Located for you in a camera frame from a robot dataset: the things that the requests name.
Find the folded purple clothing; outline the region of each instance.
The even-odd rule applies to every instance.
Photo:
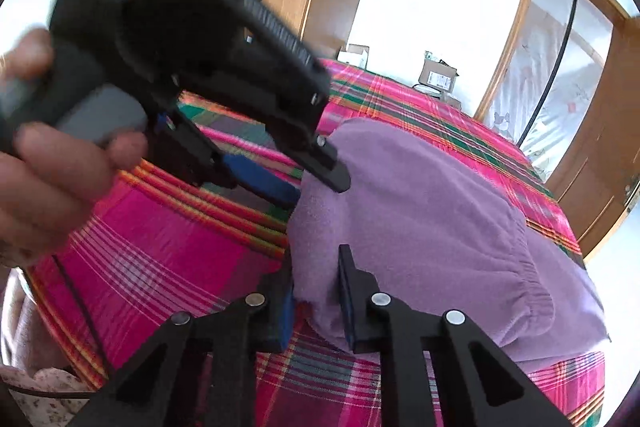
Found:
[[[528,373],[607,338],[587,272],[526,226],[500,188],[388,124],[349,120],[331,137],[351,173],[337,194],[309,174],[289,220],[294,293],[311,326],[348,350],[338,246],[412,308],[460,309]]]

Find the human hand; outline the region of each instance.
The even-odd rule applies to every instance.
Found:
[[[52,61],[49,33],[32,30],[0,58],[0,90],[10,78],[38,78]],[[0,264],[24,267],[60,248],[84,225],[117,170],[138,165],[146,139],[124,132],[102,150],[43,123],[28,123],[18,130],[14,147],[21,159],[0,153]]]

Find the bed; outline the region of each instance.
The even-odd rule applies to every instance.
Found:
[[[527,225],[584,267],[578,244],[552,195],[522,152],[454,108],[396,82],[334,61],[331,102],[319,132],[356,116],[398,126],[444,150],[503,188]],[[274,149],[264,127],[197,96],[182,110],[214,142],[241,152],[299,184],[301,169]],[[122,172],[92,220],[60,253],[97,329],[119,367],[177,310],[219,311],[278,267],[289,214],[242,188],[194,188],[144,162]],[[53,261],[30,270],[42,317],[78,375],[100,387],[107,368]],[[300,305],[282,355],[257,360],[257,425],[380,424],[380,374],[318,337]],[[604,355],[590,353],[530,375],[577,426],[597,425],[604,400]],[[439,410],[437,392],[434,405]]]

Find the triangular cutout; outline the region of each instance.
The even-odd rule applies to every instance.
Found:
[[[469,350],[476,365],[486,401],[491,407],[500,407],[524,396],[522,386],[489,354],[482,344],[471,343]]]
[[[116,392],[116,400],[142,406],[151,399],[160,368],[166,355],[166,344],[156,347]]]

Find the metal pin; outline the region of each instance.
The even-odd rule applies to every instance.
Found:
[[[371,296],[371,302],[376,306],[389,306],[389,304],[391,304],[391,297],[386,293],[374,293]]]
[[[171,315],[171,322],[176,326],[183,326],[191,320],[191,315],[187,312],[175,312]]]
[[[244,298],[244,302],[251,307],[262,306],[264,301],[264,295],[261,293],[249,293],[249,295]]]
[[[445,318],[447,319],[447,322],[449,324],[453,324],[455,326],[463,324],[466,319],[465,314],[463,314],[463,312],[459,312],[458,310],[451,310],[450,312],[447,312]]]

